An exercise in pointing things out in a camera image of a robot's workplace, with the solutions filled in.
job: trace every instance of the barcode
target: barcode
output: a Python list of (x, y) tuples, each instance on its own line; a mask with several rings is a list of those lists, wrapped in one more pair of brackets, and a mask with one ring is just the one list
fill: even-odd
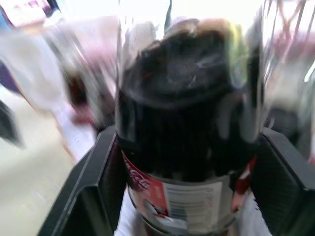
[(219, 189), (217, 183), (207, 186), (165, 184), (164, 191), (171, 218), (185, 220), (190, 232), (207, 233), (212, 229), (213, 215), (216, 214), (215, 221), (218, 218), (218, 206), (213, 208), (218, 204), (215, 195), (220, 195), (221, 183)]

